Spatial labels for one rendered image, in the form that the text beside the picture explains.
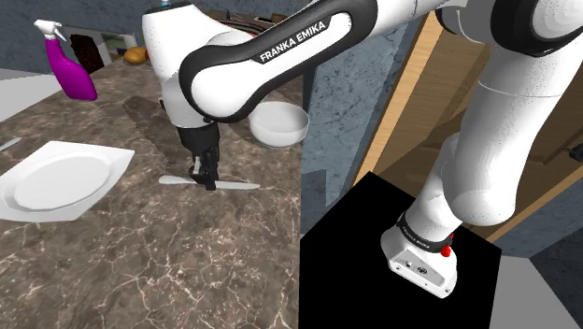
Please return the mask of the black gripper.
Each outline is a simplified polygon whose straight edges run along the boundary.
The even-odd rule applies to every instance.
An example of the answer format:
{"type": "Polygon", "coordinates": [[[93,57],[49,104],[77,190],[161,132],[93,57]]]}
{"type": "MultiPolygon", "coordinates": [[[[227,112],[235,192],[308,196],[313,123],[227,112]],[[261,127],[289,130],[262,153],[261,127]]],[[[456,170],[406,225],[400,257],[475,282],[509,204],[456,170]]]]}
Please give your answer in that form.
{"type": "Polygon", "coordinates": [[[178,127],[178,136],[184,148],[189,150],[192,156],[192,165],[189,168],[189,177],[196,183],[203,183],[204,179],[200,176],[200,159],[202,154],[202,174],[206,178],[206,189],[215,191],[216,181],[219,179],[219,144],[220,129],[216,122],[212,122],[197,128],[178,127]]]}

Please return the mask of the silver table knife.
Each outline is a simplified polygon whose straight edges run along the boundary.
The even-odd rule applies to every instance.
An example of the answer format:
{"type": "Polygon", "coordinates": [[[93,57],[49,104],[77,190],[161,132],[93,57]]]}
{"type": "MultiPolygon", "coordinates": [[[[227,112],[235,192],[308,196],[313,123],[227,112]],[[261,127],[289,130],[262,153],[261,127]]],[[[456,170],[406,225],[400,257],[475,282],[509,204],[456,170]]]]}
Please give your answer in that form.
{"type": "MultiPolygon", "coordinates": [[[[177,177],[170,175],[163,175],[159,177],[158,182],[160,184],[166,185],[178,185],[178,184],[194,184],[197,182],[192,178],[177,177]]],[[[211,187],[215,187],[216,190],[254,190],[261,187],[260,184],[248,183],[248,182],[236,182],[236,181],[222,181],[216,180],[211,187]]]]}

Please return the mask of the white bowl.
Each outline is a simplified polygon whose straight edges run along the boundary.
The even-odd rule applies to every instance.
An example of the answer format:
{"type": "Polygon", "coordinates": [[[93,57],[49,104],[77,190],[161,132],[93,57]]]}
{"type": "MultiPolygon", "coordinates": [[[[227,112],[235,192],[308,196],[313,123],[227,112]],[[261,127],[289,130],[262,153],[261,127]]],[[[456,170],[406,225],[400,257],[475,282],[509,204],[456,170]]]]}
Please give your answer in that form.
{"type": "Polygon", "coordinates": [[[310,124],[308,114],[292,103],[260,103],[248,116],[251,134],[272,149],[286,149],[301,142],[310,124]]]}

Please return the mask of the brown bread loaf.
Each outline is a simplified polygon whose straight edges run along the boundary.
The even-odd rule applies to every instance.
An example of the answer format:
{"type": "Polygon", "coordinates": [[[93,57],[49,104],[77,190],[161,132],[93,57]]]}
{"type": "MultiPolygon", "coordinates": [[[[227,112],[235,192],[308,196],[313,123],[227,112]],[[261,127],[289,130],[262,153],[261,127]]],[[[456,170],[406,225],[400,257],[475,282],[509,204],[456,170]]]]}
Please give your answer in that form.
{"type": "Polygon", "coordinates": [[[143,47],[131,47],[123,54],[123,60],[128,64],[144,64],[148,58],[148,52],[143,47]]]}

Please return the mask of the white square plate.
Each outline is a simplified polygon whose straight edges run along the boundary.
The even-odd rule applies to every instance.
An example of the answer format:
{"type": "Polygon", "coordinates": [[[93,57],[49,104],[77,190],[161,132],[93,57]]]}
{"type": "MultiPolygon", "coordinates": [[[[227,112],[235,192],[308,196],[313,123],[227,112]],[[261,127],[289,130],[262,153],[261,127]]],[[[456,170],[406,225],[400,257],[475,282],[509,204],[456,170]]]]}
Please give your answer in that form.
{"type": "Polygon", "coordinates": [[[119,181],[135,152],[49,141],[0,176],[0,220],[70,222],[119,181]]]}

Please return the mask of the purple spray bottle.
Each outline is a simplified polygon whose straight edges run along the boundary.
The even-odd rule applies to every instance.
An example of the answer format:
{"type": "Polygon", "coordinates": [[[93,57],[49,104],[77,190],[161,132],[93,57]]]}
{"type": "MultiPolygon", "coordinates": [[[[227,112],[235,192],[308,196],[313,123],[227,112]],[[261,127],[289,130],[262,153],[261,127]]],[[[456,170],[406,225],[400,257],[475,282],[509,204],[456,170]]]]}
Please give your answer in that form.
{"type": "Polygon", "coordinates": [[[59,31],[62,25],[57,21],[36,20],[34,26],[45,37],[45,47],[50,69],[64,93],[74,100],[95,101],[97,91],[89,73],[78,63],[69,59],[63,51],[61,40],[66,41],[59,31]]]}

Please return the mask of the white cabinet with dark door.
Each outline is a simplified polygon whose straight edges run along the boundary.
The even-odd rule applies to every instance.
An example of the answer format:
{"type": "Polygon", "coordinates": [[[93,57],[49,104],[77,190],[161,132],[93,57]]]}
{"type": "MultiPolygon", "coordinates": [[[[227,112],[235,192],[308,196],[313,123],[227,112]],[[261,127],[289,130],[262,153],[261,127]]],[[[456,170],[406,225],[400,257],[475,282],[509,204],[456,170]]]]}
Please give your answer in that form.
{"type": "Polygon", "coordinates": [[[75,26],[65,26],[64,31],[78,62],[90,74],[119,60],[127,50],[137,46],[134,35],[75,26]]]}

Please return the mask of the black robot stand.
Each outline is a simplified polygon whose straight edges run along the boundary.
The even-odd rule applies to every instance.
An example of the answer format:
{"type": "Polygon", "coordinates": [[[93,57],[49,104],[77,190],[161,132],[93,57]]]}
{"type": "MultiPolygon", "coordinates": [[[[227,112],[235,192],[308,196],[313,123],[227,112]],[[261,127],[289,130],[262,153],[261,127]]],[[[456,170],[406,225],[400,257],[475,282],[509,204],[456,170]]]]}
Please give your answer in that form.
{"type": "Polygon", "coordinates": [[[440,299],[389,268],[381,235],[413,197],[367,173],[300,241],[299,329],[490,329],[501,251],[459,227],[440,299]]]}

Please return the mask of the wooden door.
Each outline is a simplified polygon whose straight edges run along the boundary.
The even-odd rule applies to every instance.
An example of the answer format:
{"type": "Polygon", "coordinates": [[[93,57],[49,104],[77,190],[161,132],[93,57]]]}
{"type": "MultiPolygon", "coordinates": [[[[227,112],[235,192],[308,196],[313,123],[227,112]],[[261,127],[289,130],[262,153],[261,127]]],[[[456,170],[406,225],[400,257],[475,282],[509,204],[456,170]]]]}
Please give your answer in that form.
{"type": "MultiPolygon", "coordinates": [[[[417,195],[443,140],[455,133],[489,56],[485,45],[423,17],[356,175],[367,172],[417,195]]],[[[515,215],[494,226],[471,226],[493,242],[561,192],[583,182],[583,162],[567,151],[583,143],[583,66],[538,134],[522,175],[515,215]]]]}

